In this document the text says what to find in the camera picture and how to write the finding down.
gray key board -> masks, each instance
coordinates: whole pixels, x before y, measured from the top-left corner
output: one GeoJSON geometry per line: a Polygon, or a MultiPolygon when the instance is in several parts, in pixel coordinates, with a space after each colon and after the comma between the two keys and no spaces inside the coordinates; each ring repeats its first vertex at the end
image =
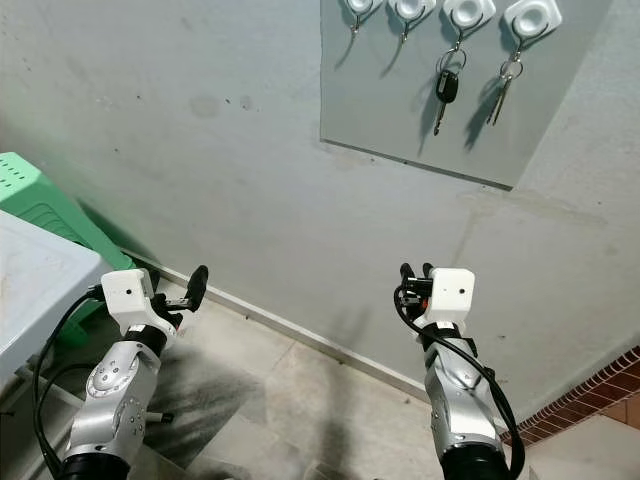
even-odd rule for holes
{"type": "Polygon", "coordinates": [[[516,184],[582,62],[610,0],[558,0],[563,23],[522,54],[500,118],[486,125],[497,72],[516,47],[494,0],[489,23],[464,41],[468,62],[437,137],[436,62],[457,34],[435,10],[398,49],[403,25],[385,2],[351,42],[343,0],[321,0],[322,118],[328,142],[504,187],[516,184]]]}

key fob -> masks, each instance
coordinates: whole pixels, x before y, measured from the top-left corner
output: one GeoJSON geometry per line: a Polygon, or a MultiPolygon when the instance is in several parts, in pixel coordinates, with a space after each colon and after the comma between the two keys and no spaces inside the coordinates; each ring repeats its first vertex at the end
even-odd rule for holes
{"type": "Polygon", "coordinates": [[[458,94],[458,75],[451,70],[443,70],[438,77],[436,96],[442,103],[451,103],[458,94]]]}

gray wall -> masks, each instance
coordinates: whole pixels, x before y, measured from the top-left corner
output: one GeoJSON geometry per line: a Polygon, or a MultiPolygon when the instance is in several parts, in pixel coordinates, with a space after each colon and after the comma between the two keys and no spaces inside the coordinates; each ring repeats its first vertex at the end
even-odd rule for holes
{"type": "Polygon", "coordinates": [[[511,193],[320,143],[315,2],[0,5],[0,147],[122,245],[416,379],[398,267],[468,266],[470,333],[520,414],[637,341],[637,2],[511,193]]]}

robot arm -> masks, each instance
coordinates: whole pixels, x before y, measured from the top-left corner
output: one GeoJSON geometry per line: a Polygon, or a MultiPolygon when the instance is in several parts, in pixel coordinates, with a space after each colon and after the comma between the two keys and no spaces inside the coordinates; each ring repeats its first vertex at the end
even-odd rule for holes
{"type": "Polygon", "coordinates": [[[465,269],[430,264],[423,269],[425,277],[416,278],[409,265],[402,266],[402,284],[394,301],[425,351],[431,429],[445,479],[515,479],[522,470],[524,449],[512,432],[515,463],[512,461],[509,471],[490,408],[494,394],[498,394],[501,412],[506,410],[510,417],[505,421],[515,426],[513,414],[508,404],[506,408],[502,405],[506,399],[496,391],[500,387],[493,371],[475,360],[473,340],[462,337],[475,276],[465,269]]]}
{"type": "Polygon", "coordinates": [[[170,311],[197,310],[207,277],[207,268],[199,267],[185,298],[174,302],[153,295],[146,270],[102,277],[109,314],[120,325],[123,338],[89,375],[86,400],[71,427],[58,479],[126,479],[144,438],[160,354],[173,344],[182,320],[182,315],[170,311]]]}

green plastic stool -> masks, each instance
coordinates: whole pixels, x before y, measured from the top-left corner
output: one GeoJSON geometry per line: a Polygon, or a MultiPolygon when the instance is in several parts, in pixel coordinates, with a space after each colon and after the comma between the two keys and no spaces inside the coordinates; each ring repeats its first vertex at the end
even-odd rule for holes
{"type": "MultiPolygon", "coordinates": [[[[135,268],[130,257],[40,170],[16,153],[0,154],[0,209],[99,253],[114,270],[135,268]]],[[[67,321],[60,339],[82,345],[87,333],[80,322],[100,307],[86,302],[67,321]]]]}

